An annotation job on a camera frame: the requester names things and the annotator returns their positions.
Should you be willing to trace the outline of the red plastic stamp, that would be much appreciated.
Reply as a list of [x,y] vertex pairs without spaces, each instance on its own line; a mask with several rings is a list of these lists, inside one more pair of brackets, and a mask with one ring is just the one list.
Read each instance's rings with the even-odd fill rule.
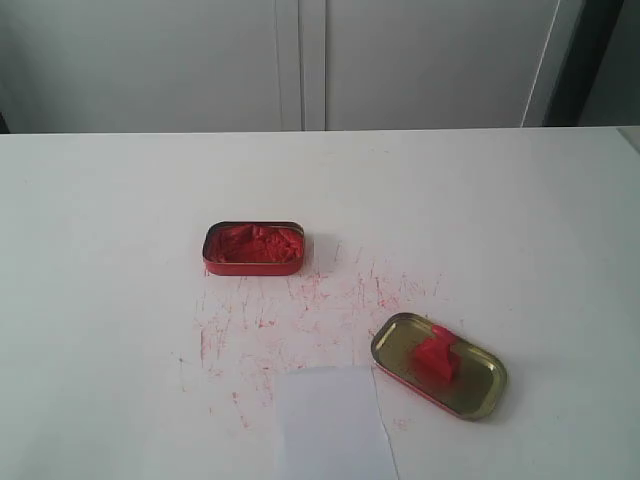
[[450,383],[460,366],[460,356],[452,350],[458,337],[438,325],[432,325],[430,332],[431,335],[413,349],[412,360],[422,371]]

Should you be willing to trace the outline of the red ink paste tin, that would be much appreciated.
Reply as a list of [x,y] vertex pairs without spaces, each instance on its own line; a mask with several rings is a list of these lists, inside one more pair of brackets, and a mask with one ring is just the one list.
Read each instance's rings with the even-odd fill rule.
[[218,276],[289,276],[305,256],[305,232],[289,221],[223,221],[206,233],[202,258]]

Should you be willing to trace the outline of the white paper sheet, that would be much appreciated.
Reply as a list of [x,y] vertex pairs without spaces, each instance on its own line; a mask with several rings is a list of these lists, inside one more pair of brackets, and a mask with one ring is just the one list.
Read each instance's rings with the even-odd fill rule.
[[372,369],[319,367],[274,383],[277,479],[396,479]]

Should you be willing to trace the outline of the gold tin lid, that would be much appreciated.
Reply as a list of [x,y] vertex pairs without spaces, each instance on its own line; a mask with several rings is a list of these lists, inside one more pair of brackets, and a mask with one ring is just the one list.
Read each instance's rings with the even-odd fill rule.
[[412,360],[412,351],[431,335],[432,325],[444,327],[414,313],[391,316],[371,340],[374,363],[399,383],[460,419],[489,416],[508,383],[504,364],[494,354],[451,331],[458,337],[452,350],[460,356],[455,378],[446,383],[422,371]]

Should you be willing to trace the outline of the white cabinet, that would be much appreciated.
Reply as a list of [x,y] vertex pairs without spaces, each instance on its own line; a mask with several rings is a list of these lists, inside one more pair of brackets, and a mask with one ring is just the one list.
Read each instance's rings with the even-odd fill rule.
[[580,1],[5,1],[17,133],[534,127]]

